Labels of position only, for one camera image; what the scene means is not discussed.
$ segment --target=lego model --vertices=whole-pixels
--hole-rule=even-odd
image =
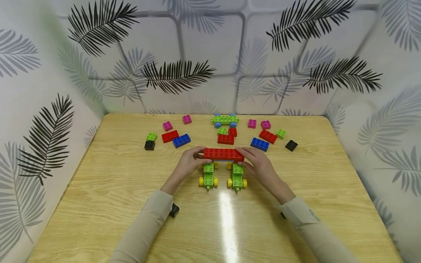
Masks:
[[[240,119],[238,119],[234,113],[231,113],[230,115],[215,114],[210,121],[213,122],[214,127],[218,129],[222,125],[229,125],[230,128],[236,128],[239,120]]]
[[[199,178],[199,186],[206,187],[209,190],[211,187],[218,187],[218,179],[213,176],[214,163],[209,163],[203,166],[203,177]]]

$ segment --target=blue lego brick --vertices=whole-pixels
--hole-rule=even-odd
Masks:
[[[253,138],[253,140],[251,141],[250,144],[251,147],[257,148],[259,150],[262,151],[267,151],[267,149],[269,148],[269,143],[259,140],[258,138]]]
[[[186,133],[178,138],[175,138],[173,140],[174,146],[176,148],[181,147],[185,144],[188,144],[189,142],[191,142],[189,135]]]

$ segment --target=gray leaf print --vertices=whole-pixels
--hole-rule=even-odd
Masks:
[[[290,116],[313,116],[310,112],[301,113],[300,109],[298,109],[298,111],[295,111],[295,109],[286,109],[285,111],[282,111],[282,114]]]
[[[83,95],[98,102],[109,95],[109,89],[106,88],[104,80],[98,79],[98,73],[76,46],[64,45],[63,50],[59,50],[59,58],[73,83]]]
[[[0,77],[4,74],[13,77],[12,74],[18,74],[17,69],[28,73],[27,69],[38,68],[41,64],[35,54],[38,50],[29,39],[16,37],[13,30],[0,29]]]
[[[98,130],[98,127],[95,125],[95,126],[90,127],[88,131],[85,133],[86,136],[85,138],[83,138],[83,144],[85,145],[85,148],[88,148],[88,146],[91,144],[97,130]]]
[[[241,64],[238,73],[233,79],[233,84],[237,88],[240,101],[245,101],[253,95],[258,95],[263,87],[265,78],[263,77],[242,77],[244,75],[259,76],[265,71],[267,59],[266,40],[256,37],[253,43],[248,40],[242,49]],[[234,64],[234,70],[237,69],[237,62]]]
[[[323,116],[329,119],[335,133],[338,134],[340,126],[345,120],[344,108],[340,104],[333,103],[329,109],[324,112]]]
[[[167,2],[168,11],[181,19],[183,24],[187,23],[188,28],[195,28],[199,32],[213,34],[224,24],[223,16],[212,15],[202,16],[203,14],[216,11],[219,6],[215,5],[216,0],[163,0],[162,4]]]
[[[421,43],[421,1],[386,0],[381,10],[386,17],[389,36],[395,35],[394,42],[405,50],[419,50]]]
[[[34,243],[27,228],[43,222],[45,190],[39,180],[26,174],[17,159],[22,146],[5,144],[7,155],[0,153],[0,262],[17,244],[22,234]]]
[[[366,145],[375,155],[398,146],[397,136],[421,120],[421,85],[406,89],[367,119],[358,133],[358,143]]]
[[[207,101],[195,102],[192,105],[192,113],[195,114],[215,114],[219,113],[219,110]]]
[[[308,50],[302,59],[300,56],[297,56],[293,59],[292,63],[288,62],[288,64],[285,65],[285,69],[279,68],[278,74],[273,75],[273,79],[270,80],[269,84],[263,87],[263,90],[259,95],[269,95],[266,102],[272,96],[277,102],[278,99],[282,98],[284,92],[285,96],[289,96],[289,93],[300,90],[308,81],[313,67],[323,63],[329,63],[335,56],[336,52],[327,46],[314,49],[312,52]]]
[[[111,73],[112,84],[110,88],[110,97],[123,97],[123,106],[126,98],[134,103],[134,100],[140,100],[140,94],[146,92],[147,80],[141,72],[146,63],[151,64],[155,57],[151,53],[143,55],[143,49],[132,49],[128,52],[127,61],[119,60],[114,66],[114,73]]]
[[[401,181],[401,190],[406,192],[411,188],[412,193],[418,197],[421,196],[421,156],[418,159],[415,146],[412,148],[411,154],[406,154],[402,150],[402,154],[397,151],[384,152],[379,155],[380,160],[392,166],[391,168],[376,168],[377,170],[394,170],[396,174],[392,183],[397,180]]]

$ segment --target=wooden table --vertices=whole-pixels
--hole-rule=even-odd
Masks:
[[[216,143],[211,115],[109,114],[105,116],[67,191],[28,262],[105,263],[150,194],[171,174],[181,153]],[[248,119],[270,120],[272,131],[287,131],[267,152],[275,170],[360,262],[400,262],[389,235],[339,143],[329,121],[313,116],[239,116],[235,145],[249,146],[260,127]],[[171,121],[192,142],[175,149],[163,144],[162,123]],[[149,132],[154,151],[143,149]],[[293,139],[294,152],[284,148]],[[248,187],[227,189],[229,171],[220,163],[219,186],[198,186],[200,171],[175,194],[180,212],[168,218],[148,262],[315,262],[304,242],[280,216],[279,204],[246,172]]]

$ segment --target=beige sleeve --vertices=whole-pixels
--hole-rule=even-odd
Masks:
[[[155,191],[129,226],[109,263],[140,263],[173,206],[173,196]]]
[[[319,262],[357,262],[348,248],[314,215],[301,198],[295,197],[283,204],[281,209]]]

